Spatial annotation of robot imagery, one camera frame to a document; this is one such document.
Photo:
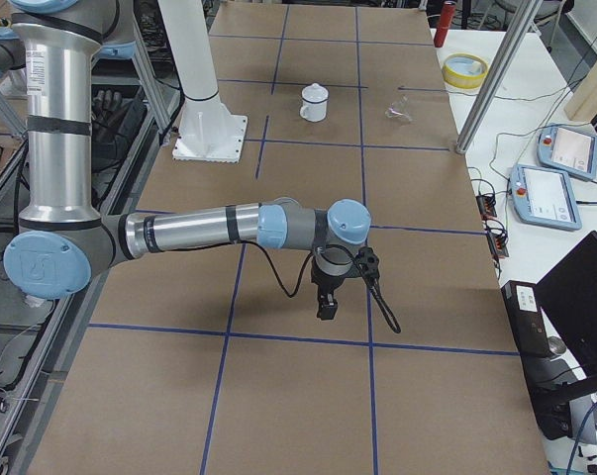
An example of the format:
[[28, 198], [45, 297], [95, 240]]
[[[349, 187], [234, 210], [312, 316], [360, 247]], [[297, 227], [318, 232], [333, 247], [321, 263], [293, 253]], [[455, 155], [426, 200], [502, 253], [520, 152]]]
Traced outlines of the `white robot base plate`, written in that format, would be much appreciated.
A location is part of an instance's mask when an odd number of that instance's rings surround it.
[[247, 127], [247, 116], [229, 114], [227, 130], [220, 132], [219, 126], [205, 121], [202, 113], [197, 117], [183, 114], [172, 156], [182, 161], [236, 163], [241, 158]]

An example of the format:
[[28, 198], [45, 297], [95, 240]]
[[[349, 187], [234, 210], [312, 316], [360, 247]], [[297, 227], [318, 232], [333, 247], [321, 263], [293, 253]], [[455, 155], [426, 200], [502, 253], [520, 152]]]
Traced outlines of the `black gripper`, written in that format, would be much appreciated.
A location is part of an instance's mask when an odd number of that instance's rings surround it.
[[333, 295], [335, 290], [343, 285], [347, 276], [347, 270], [339, 275], [332, 275], [323, 271], [317, 264], [312, 265], [311, 282], [317, 287], [317, 317], [319, 319], [333, 320], [335, 318], [338, 302]]

